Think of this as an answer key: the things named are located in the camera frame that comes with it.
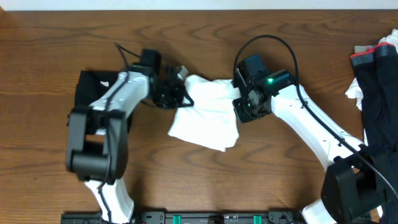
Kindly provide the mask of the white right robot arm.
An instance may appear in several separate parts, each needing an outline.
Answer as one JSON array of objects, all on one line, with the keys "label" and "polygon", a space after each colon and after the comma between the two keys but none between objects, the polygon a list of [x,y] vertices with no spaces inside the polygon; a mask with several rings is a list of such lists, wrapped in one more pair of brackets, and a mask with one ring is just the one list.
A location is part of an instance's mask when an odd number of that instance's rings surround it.
[{"label": "white right robot arm", "polygon": [[388,42],[350,56],[362,94],[364,140],[347,133],[299,83],[298,73],[270,71],[260,56],[234,61],[233,101],[240,122],[274,114],[313,151],[325,169],[321,196],[301,211],[302,223],[397,222],[397,48]]}]

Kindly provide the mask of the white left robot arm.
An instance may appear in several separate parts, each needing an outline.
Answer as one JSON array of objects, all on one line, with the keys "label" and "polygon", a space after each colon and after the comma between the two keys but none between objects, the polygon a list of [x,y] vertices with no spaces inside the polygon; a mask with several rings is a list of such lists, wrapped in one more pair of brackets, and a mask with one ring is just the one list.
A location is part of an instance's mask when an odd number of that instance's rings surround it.
[{"label": "white left robot arm", "polygon": [[100,213],[63,214],[62,223],[131,223],[134,201],[124,181],[134,109],[147,99],[163,110],[191,107],[184,85],[188,70],[162,66],[162,55],[143,49],[120,71],[83,70],[68,115],[67,171],[95,196]]}]

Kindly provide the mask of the white t-shirt with robot print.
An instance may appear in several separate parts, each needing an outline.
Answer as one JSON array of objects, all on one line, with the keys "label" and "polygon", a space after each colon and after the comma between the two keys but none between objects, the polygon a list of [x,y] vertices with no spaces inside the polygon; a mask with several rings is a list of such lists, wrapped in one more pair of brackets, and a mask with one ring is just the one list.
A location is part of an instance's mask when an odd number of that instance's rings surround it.
[{"label": "white t-shirt with robot print", "polygon": [[168,135],[223,152],[234,147],[239,132],[233,100],[241,97],[239,89],[231,80],[198,75],[188,76],[185,87],[194,105],[176,111]]}]

